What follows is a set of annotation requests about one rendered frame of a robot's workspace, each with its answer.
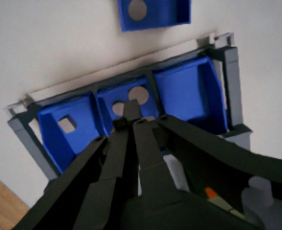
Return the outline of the small grey block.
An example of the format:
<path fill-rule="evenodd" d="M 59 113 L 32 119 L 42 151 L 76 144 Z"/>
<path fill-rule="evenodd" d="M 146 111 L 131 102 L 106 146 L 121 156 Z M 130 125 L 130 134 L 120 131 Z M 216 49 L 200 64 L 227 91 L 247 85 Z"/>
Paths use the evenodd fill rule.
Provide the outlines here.
<path fill-rule="evenodd" d="M 60 118 L 58 124 L 66 134 L 75 130 L 78 126 L 69 114 Z"/>

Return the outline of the grey metal shelf rack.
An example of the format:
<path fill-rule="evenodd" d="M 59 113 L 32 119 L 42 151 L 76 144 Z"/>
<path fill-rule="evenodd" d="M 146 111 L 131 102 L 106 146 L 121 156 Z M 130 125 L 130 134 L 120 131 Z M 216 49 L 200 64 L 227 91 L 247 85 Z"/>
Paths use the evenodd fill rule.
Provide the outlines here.
<path fill-rule="evenodd" d="M 242 148 L 250 150 L 249 134 L 253 133 L 253 130 L 251 130 L 244 124 L 243 119 L 238 47 L 228 45 L 235 45 L 234 33 L 227 33 L 216 36 L 214 37 L 214 43 L 206 45 L 204 47 L 200 47 L 198 49 L 174 57 L 169 57 L 158 62 L 128 71 L 126 73 L 58 94 L 53 97 L 30 103 L 28 106 L 25 106 L 24 103 L 19 102 L 10 104 L 7 107 L 3 108 L 5 113 L 10 118 L 7 121 L 8 125 L 11 127 L 12 131 L 14 131 L 17 138 L 23 144 L 28 153 L 33 157 L 39 168 L 49 180 L 43 193 L 45 193 L 52 186 L 52 184 L 57 180 L 61 173 L 29 125 L 29 123 L 34 118 L 36 118 L 37 122 L 39 123 L 37 116 L 38 110 L 40 110 L 43 106 L 45 106 L 46 108 L 51 103 L 84 92 L 93 92 L 95 96 L 97 90 L 99 90 L 100 92 L 104 87 L 108 85 L 119 81 L 125 81 L 137 76 L 147 75 L 159 116 L 164 115 L 153 80 L 152 71 L 155 72 L 158 68 L 185 60 L 187 58 L 201 57 L 202 55 L 209 57 L 221 84 L 221 87 L 223 88 L 219 61 L 222 63 L 223 84 L 227 109 L 227 112 L 225 110 L 225 116 L 227 129 L 229 130 L 229 132 L 216 136 L 219 136 L 226 141 L 235 143 Z M 190 192 L 182 163 L 180 163 L 167 150 L 163 150 L 161 151 L 161 153 L 164 161 L 166 161 L 167 163 L 176 187 L 180 190 Z"/>

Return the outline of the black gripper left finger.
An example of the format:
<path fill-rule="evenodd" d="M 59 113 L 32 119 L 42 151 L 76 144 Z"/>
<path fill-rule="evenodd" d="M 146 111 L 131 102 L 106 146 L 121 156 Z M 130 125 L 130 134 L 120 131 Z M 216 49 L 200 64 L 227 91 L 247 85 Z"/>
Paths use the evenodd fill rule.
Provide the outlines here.
<path fill-rule="evenodd" d="M 138 196 L 130 101 L 112 124 L 110 135 L 94 138 L 11 230 L 114 230 L 118 200 Z"/>

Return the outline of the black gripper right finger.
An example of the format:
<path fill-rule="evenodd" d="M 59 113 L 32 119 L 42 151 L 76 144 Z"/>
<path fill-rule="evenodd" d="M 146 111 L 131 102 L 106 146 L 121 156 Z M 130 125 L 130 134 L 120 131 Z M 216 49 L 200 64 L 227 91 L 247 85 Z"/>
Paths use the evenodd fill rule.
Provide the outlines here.
<path fill-rule="evenodd" d="M 146 230 L 196 230 L 159 147 L 246 221 L 282 230 L 282 159 L 254 153 L 179 118 L 143 117 L 130 101 Z"/>

